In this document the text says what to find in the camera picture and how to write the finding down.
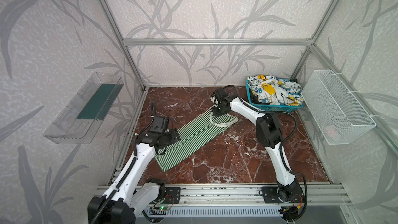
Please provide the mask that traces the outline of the green white striped shirt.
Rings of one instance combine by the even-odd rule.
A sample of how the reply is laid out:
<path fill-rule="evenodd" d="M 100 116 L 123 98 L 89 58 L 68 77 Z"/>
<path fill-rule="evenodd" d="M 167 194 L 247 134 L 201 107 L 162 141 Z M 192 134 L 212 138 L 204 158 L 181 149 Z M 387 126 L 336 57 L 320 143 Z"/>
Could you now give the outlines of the green white striped shirt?
<path fill-rule="evenodd" d="M 160 149 L 155 160 L 162 172 L 166 172 L 237 122 L 236 116 L 225 114 L 215 117 L 212 110 L 208 109 L 178 129 L 180 141 Z"/>

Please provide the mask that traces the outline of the white yellow blue printed garment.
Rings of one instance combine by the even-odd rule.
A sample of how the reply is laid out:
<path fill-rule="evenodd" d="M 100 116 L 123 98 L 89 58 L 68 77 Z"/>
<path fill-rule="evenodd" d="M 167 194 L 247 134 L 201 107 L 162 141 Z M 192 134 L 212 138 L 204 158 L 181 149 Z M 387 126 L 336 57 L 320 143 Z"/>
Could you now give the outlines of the white yellow blue printed garment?
<path fill-rule="evenodd" d="M 304 103 L 302 86 L 289 79 L 271 75 L 249 76 L 247 86 L 254 99 L 261 104 L 301 106 Z"/>

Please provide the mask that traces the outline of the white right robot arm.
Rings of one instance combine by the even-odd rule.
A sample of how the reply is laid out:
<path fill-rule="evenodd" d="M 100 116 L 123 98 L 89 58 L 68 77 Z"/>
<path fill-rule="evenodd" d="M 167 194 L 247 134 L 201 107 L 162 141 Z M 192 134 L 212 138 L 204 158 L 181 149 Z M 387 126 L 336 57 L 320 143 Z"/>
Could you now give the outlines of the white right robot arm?
<path fill-rule="evenodd" d="M 300 184 L 296 179 L 296 175 L 291 170 L 284 150 L 285 142 L 290 139 L 297 130 L 298 123 L 295 116 L 291 113 L 286 113 L 292 117 L 294 129 L 284 138 L 277 116 L 280 113 L 279 111 L 266 112 L 260 110 L 235 95 L 219 97 L 213 94 L 210 99 L 214 103 L 214 106 L 211 108 L 213 116 L 220 117 L 229 112 L 236 112 L 255 125 L 256 139 L 269 154 L 276 173 L 278 187 L 277 197 L 279 200 L 289 203 L 296 195 L 300 195 L 302 193 Z"/>

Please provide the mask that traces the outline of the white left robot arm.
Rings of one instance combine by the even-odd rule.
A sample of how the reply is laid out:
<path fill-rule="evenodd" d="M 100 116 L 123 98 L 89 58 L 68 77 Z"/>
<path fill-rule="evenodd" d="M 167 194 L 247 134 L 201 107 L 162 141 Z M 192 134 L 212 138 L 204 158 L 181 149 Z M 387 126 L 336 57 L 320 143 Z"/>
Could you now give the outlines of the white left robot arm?
<path fill-rule="evenodd" d="M 140 190 L 136 187 L 156 152 L 180 141 L 177 129 L 148 132 L 137 136 L 136 145 L 121 173 L 101 197 L 88 204 L 90 224 L 134 224 L 150 203 L 166 198 L 161 179 L 151 179 Z"/>

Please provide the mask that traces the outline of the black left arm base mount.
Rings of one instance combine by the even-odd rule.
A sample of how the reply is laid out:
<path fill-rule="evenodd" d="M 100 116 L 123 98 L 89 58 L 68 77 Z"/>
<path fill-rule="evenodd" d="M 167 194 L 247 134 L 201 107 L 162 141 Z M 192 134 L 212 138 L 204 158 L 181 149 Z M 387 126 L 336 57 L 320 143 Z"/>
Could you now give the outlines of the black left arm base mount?
<path fill-rule="evenodd" d="M 151 202 L 151 204 L 179 204 L 181 197 L 180 187 L 166 187 L 161 190 L 160 196 Z"/>

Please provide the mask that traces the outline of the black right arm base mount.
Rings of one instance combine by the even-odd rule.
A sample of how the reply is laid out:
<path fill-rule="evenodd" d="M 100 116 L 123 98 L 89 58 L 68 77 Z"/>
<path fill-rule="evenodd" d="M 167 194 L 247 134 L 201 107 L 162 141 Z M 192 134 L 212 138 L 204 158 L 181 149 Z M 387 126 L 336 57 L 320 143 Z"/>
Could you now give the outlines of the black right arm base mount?
<path fill-rule="evenodd" d="M 264 203 L 273 204 L 299 204 L 301 205 L 303 200 L 303 193 L 301 188 L 298 190 L 291 190 L 279 187 L 262 187 L 259 191 L 259 195 L 263 198 Z"/>

